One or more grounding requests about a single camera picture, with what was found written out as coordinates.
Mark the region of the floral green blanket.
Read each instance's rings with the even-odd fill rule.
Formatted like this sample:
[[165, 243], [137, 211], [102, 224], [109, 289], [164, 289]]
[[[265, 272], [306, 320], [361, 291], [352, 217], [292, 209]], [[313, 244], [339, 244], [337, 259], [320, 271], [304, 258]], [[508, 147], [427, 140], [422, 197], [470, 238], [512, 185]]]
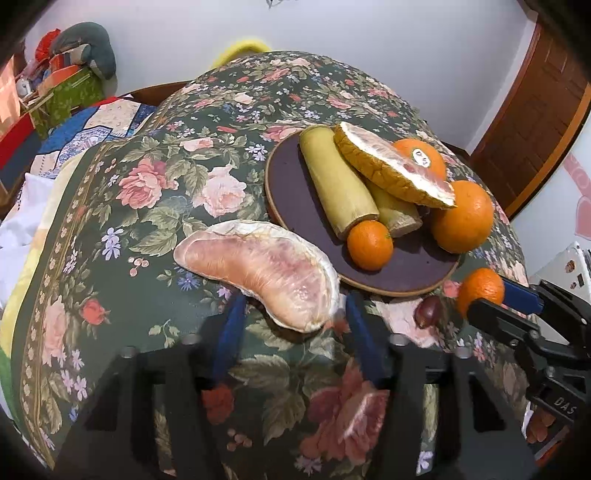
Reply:
[[[477, 174], [387, 85], [329, 57], [269, 52], [206, 72], [133, 135], [65, 166], [40, 245], [1, 328], [1, 381], [18, 437], [51, 473], [119, 349], [173, 346], [228, 303], [224, 283], [177, 266], [174, 247], [228, 220], [266, 220], [273, 149], [342, 121], [438, 150], [450, 180]], [[247, 310], [238, 365], [204, 394], [232, 479], [361, 479], [387, 398], [366, 381], [338, 318], [300, 340]]]

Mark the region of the dark grape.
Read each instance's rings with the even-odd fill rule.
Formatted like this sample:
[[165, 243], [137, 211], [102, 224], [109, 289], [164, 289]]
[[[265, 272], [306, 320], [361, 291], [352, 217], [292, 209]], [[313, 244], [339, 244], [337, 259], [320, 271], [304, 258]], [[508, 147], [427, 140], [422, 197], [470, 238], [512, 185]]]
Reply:
[[443, 318], [444, 307], [440, 298], [430, 295], [421, 300], [414, 312], [415, 324], [420, 329], [436, 326]]

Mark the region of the small mandarin orange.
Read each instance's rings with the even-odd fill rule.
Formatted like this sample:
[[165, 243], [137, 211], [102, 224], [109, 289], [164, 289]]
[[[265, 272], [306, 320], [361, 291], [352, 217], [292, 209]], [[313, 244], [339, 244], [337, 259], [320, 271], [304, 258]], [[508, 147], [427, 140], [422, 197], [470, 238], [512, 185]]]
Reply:
[[472, 302], [488, 300], [501, 305], [505, 297], [505, 285], [500, 275], [488, 268], [479, 268], [470, 273], [459, 287], [456, 298], [457, 310], [466, 319]]
[[360, 269], [379, 271], [394, 254], [394, 242], [387, 227], [377, 220], [366, 220], [353, 226], [346, 239], [353, 263]]

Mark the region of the white device with stickers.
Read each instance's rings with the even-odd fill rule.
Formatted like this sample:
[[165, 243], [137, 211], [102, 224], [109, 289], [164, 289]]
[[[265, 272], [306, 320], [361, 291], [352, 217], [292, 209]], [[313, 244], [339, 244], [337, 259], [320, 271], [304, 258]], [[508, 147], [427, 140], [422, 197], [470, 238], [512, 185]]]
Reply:
[[531, 284], [538, 284], [541, 280], [590, 302], [590, 251], [578, 242], [571, 243], [529, 277]]

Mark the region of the red box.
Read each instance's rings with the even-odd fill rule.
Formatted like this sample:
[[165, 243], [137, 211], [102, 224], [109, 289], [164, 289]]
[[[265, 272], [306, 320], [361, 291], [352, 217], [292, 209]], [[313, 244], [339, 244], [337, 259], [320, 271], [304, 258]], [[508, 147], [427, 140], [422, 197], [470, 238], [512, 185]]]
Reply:
[[28, 140], [38, 142], [39, 136], [30, 114], [25, 113], [1, 137], [0, 167], [5, 167], [14, 153]]

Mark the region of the large plain orange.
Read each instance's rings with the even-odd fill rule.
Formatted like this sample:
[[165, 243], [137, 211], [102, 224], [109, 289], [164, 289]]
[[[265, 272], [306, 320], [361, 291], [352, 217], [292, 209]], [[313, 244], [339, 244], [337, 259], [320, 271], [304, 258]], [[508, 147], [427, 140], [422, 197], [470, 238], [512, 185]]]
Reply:
[[459, 180], [451, 183], [456, 207], [433, 210], [430, 230], [437, 244], [452, 254], [464, 254], [482, 245], [494, 223], [490, 195], [477, 183]]

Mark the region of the grey plush toy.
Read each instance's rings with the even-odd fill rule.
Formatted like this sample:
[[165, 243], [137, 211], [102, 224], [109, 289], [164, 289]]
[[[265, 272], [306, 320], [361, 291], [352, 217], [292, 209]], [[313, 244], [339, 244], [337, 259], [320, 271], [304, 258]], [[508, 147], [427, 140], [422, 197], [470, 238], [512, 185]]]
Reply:
[[50, 44], [50, 55], [68, 54], [70, 62], [87, 66], [101, 80], [116, 73], [116, 60], [106, 29], [95, 22], [82, 22], [63, 30]]

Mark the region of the brown wooden door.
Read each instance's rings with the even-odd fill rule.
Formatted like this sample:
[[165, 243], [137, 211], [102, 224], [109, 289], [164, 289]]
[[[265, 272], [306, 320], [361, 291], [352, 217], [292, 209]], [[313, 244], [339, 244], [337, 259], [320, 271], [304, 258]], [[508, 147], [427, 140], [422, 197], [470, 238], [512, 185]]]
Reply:
[[582, 128], [590, 81], [570, 48], [539, 22], [517, 77], [471, 165], [508, 217], [544, 186]]

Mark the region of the blue patchwork quilt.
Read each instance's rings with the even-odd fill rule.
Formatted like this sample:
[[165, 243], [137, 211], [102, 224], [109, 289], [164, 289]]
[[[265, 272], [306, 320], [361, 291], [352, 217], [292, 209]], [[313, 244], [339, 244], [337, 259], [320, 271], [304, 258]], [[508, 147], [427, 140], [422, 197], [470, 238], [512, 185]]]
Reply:
[[102, 142], [132, 136], [155, 111], [131, 98], [88, 107], [52, 130], [34, 157], [30, 173], [54, 178], [71, 157]]

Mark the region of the yellow foam headboard arch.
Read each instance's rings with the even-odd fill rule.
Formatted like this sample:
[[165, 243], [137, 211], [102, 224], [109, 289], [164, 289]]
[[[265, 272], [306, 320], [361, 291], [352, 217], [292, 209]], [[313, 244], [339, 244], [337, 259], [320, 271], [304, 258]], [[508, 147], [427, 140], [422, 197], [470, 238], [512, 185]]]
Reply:
[[240, 58], [243, 56], [249, 56], [252, 54], [259, 54], [269, 52], [271, 50], [270, 46], [267, 45], [262, 40], [256, 38], [246, 38], [242, 40], [238, 40], [235, 43], [231, 44], [228, 48], [223, 50], [221, 54], [217, 56], [217, 58], [213, 61], [211, 67], [213, 69], [219, 68], [228, 62], [236, 58]]

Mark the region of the peeled pink pomelo segment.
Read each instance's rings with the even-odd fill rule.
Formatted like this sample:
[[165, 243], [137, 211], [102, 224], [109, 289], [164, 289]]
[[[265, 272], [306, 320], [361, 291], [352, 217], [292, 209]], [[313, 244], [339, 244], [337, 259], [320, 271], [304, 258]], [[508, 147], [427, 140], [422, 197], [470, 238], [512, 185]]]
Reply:
[[328, 255], [270, 222], [214, 224], [183, 239], [173, 259], [185, 270], [259, 300], [284, 329], [314, 333], [339, 311], [339, 274]]

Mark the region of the pomelo wedge with rind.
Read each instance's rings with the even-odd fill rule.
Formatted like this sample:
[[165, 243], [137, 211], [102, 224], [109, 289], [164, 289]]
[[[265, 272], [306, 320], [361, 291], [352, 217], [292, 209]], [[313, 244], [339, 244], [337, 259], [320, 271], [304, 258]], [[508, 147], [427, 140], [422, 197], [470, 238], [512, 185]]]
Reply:
[[376, 133], [349, 122], [335, 125], [335, 145], [363, 177], [392, 196], [430, 208], [456, 207], [451, 184], [404, 156]]

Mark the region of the large orange with sticker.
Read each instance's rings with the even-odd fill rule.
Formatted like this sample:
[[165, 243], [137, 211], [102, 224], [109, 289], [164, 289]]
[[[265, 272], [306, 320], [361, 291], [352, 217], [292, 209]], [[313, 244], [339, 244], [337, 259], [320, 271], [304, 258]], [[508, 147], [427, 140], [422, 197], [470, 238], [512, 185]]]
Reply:
[[439, 178], [447, 179], [447, 166], [443, 156], [432, 145], [418, 139], [406, 138], [393, 143], [401, 154], [429, 169]]

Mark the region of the green gift box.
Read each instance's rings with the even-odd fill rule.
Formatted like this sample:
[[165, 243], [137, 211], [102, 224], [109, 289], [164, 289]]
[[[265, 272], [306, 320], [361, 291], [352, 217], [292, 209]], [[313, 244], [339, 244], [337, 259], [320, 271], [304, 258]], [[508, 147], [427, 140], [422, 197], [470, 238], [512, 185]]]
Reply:
[[52, 87], [29, 109], [36, 133], [46, 139], [50, 132], [72, 117], [105, 98], [102, 81], [84, 67]]

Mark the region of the dark purple round plate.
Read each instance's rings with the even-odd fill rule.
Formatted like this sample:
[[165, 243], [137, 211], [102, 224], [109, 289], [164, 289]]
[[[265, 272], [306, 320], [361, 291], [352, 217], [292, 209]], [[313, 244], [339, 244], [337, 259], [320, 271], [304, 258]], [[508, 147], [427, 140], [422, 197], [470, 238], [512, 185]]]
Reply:
[[412, 297], [440, 286], [459, 257], [425, 226], [390, 236], [365, 182], [325, 125], [280, 140], [264, 174], [270, 218], [320, 248], [342, 281], [374, 294]]

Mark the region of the yellow banana piece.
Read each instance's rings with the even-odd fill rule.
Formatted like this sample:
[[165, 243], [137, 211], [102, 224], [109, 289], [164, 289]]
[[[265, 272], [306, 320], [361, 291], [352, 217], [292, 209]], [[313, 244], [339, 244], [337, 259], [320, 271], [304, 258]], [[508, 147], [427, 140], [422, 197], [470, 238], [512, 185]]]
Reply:
[[339, 240], [345, 240], [356, 224], [377, 220], [377, 205], [356, 170], [339, 152], [332, 128], [305, 128], [298, 145], [325, 216]]
[[379, 221], [392, 238], [400, 238], [422, 227], [422, 219], [415, 204], [400, 200], [369, 180], [367, 188], [379, 209]]

